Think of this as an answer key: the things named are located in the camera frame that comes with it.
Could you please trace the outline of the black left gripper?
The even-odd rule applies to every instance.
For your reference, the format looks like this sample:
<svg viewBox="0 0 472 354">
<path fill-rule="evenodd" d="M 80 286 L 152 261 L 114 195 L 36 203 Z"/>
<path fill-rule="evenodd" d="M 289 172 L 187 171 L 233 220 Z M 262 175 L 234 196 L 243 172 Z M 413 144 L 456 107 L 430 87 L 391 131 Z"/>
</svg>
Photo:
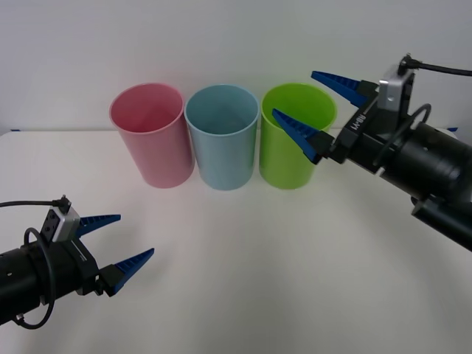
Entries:
<svg viewBox="0 0 472 354">
<path fill-rule="evenodd" d="M 55 276 L 56 299 L 76 292 L 81 296 L 106 293 L 116 295 L 125 283 L 153 256 L 151 248 L 140 254 L 98 269 L 97 262 L 79 238 L 121 220 L 121 215 L 82 217 L 76 237 L 48 245 L 48 254 Z"/>
</svg>

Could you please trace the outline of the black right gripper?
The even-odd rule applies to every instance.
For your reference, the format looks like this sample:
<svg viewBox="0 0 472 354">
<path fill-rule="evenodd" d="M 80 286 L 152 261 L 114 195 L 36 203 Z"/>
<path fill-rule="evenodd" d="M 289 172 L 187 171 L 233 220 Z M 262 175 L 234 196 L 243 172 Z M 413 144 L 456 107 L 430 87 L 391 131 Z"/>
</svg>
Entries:
<svg viewBox="0 0 472 354">
<path fill-rule="evenodd" d="M 275 108 L 272 110 L 273 118 L 311 163 L 318 164 L 328 157 L 339 164 L 350 160 L 375 174 L 380 168 L 375 160 L 381 148 L 400 126 L 398 113 L 378 107 L 376 83 L 320 71 L 312 71 L 310 77 L 358 108 L 335 141 L 325 131 L 306 125 Z"/>
</svg>

